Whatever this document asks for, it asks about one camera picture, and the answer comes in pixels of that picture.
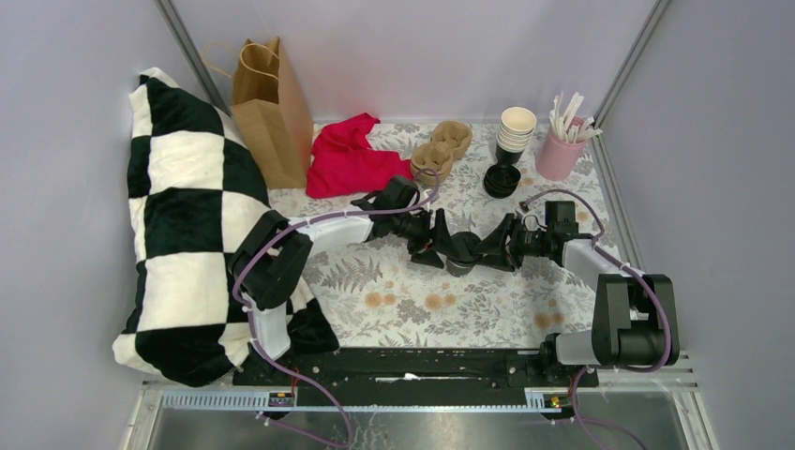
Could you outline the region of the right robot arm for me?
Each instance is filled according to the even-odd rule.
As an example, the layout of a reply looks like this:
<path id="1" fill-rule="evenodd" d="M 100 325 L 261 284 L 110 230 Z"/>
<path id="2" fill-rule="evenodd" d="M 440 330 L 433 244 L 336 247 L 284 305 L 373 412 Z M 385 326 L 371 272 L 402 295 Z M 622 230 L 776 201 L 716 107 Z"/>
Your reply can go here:
<path id="1" fill-rule="evenodd" d="M 547 337 L 546 354 L 537 362 L 541 380 L 560 386 L 575 366 L 652 371 L 676 363 L 680 344 L 671 279 L 633 268 L 581 232 L 573 202 L 547 202 L 545 221 L 534 228 L 526 226 L 526 212 L 522 204 L 473 248 L 482 264 L 515 271 L 527 257 L 546 258 L 595 293 L 590 329 Z"/>

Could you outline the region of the black plastic cup lid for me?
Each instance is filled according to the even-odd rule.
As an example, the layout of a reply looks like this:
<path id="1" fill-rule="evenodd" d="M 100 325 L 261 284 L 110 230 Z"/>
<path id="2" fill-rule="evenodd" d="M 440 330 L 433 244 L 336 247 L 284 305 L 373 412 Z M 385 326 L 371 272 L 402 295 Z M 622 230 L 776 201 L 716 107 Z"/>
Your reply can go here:
<path id="1" fill-rule="evenodd" d="M 448 259 L 461 265 L 474 265 L 479 263 L 483 255 L 475 251 L 481 243 L 481 238 L 474 232 L 457 232 L 451 235 L 452 250 Z"/>

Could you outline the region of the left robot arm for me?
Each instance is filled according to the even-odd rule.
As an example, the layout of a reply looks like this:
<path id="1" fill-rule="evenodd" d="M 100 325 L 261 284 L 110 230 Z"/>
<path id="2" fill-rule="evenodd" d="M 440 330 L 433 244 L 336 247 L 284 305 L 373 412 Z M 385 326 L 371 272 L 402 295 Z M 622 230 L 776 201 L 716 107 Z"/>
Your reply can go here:
<path id="1" fill-rule="evenodd" d="M 287 303 L 298 290 L 308 258 L 330 248 L 366 243 L 393 234 L 406 240 L 415 263 L 444 267 L 462 256 L 448 231 L 444 211 L 430 211 L 437 193 L 395 176 L 347 208 L 288 219 L 275 211 L 260 216 L 233 254 L 228 271 L 232 297 L 247 314 L 252 345 L 260 353 L 255 373 L 270 385 L 285 382 L 291 361 Z"/>

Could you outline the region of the black paper coffee cup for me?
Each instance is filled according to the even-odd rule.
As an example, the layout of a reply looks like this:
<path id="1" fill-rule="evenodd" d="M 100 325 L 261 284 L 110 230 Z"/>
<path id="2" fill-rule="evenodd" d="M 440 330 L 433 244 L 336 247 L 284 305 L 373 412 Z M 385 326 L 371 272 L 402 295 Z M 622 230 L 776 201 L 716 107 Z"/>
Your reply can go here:
<path id="1" fill-rule="evenodd" d="M 470 274 L 476 265 L 477 261 L 471 262 L 447 259 L 445 269 L 449 275 L 460 278 Z"/>

